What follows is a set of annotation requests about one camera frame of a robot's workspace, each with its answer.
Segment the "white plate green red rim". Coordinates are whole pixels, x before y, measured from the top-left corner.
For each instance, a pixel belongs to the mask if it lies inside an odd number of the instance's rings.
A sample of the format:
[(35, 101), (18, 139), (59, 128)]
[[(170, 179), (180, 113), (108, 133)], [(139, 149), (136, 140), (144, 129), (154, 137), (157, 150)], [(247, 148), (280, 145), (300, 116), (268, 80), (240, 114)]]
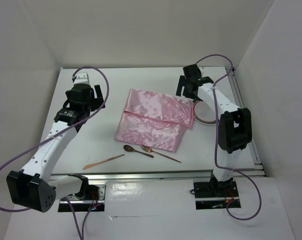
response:
[(216, 124), (214, 111), (203, 101), (193, 101), (193, 117), (204, 125)]

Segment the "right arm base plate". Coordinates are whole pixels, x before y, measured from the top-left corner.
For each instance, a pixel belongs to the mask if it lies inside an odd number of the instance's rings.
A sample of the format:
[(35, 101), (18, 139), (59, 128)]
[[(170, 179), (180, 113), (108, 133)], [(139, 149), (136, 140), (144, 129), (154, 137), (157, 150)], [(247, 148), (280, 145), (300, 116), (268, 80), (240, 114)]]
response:
[(194, 182), (193, 189), (189, 193), (195, 197), (197, 210), (225, 209), (227, 204), (230, 204), (230, 209), (241, 208), (235, 181), (231, 186), (219, 191), (212, 190), (209, 182)]

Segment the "copper knife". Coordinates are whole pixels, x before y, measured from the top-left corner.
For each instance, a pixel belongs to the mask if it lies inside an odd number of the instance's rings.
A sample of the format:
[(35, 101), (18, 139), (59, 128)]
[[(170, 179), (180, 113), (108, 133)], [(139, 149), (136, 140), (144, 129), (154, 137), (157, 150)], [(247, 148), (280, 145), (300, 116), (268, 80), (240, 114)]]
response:
[(111, 157), (111, 158), (102, 160), (102, 161), (97, 162), (97, 163), (88, 164), (88, 165), (86, 165), (86, 166), (83, 167), (83, 170), (87, 170), (87, 169), (92, 168), (92, 167), (94, 167), (94, 166), (97, 166), (97, 165), (99, 165), (99, 164), (103, 164), (103, 163), (106, 163), (106, 162), (115, 160), (115, 159), (120, 158), (120, 157), (123, 157), (123, 156), (124, 156), (124, 154), (121, 154), (121, 155), (113, 156), (113, 157)]

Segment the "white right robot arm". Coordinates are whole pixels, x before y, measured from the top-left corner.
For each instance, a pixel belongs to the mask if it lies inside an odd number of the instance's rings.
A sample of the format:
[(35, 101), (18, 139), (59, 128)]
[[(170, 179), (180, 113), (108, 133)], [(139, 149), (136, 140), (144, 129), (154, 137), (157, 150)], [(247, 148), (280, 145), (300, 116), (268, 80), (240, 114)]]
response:
[(180, 76), (177, 96), (205, 102), (216, 114), (215, 167), (211, 173), (209, 186), (203, 190), (194, 190), (194, 194), (203, 197), (204, 192), (221, 197), (231, 188), (233, 170), (239, 155), (252, 141), (251, 113), (232, 103), (208, 76), (202, 73), (196, 64), (183, 68)]

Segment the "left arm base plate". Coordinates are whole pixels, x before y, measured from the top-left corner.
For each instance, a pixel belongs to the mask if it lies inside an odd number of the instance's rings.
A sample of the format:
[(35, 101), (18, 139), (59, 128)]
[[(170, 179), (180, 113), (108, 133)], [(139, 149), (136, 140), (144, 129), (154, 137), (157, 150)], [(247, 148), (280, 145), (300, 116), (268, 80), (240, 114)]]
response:
[(66, 199), (71, 203), (74, 212), (84, 213), (103, 212), (105, 210), (106, 183), (89, 183), (88, 190), (85, 190), (85, 196), (78, 198), (75, 195), (68, 195)]

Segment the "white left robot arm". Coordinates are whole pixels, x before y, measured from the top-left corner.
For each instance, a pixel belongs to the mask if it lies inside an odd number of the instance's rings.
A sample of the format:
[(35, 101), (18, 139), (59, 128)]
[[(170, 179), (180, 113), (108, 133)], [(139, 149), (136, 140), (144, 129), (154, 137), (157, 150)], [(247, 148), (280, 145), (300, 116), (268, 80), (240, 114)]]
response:
[(50, 182), (51, 174), (67, 145), (75, 138), (83, 124), (104, 108), (99, 85), (91, 86), (87, 73), (72, 77), (73, 87), (66, 91), (66, 101), (57, 112), (44, 144), (18, 172), (11, 171), (7, 185), (12, 202), (40, 212), (47, 212), (55, 200), (73, 195), (85, 199), (89, 195), (89, 181), (80, 174)]

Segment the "pink floral satin placemat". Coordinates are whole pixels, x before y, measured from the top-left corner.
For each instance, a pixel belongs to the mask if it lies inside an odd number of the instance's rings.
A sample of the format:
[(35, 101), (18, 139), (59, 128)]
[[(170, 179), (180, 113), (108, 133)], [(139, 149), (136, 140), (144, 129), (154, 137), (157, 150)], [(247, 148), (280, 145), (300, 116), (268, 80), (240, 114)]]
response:
[(130, 89), (115, 140), (176, 152), (193, 125), (193, 102), (163, 93)]

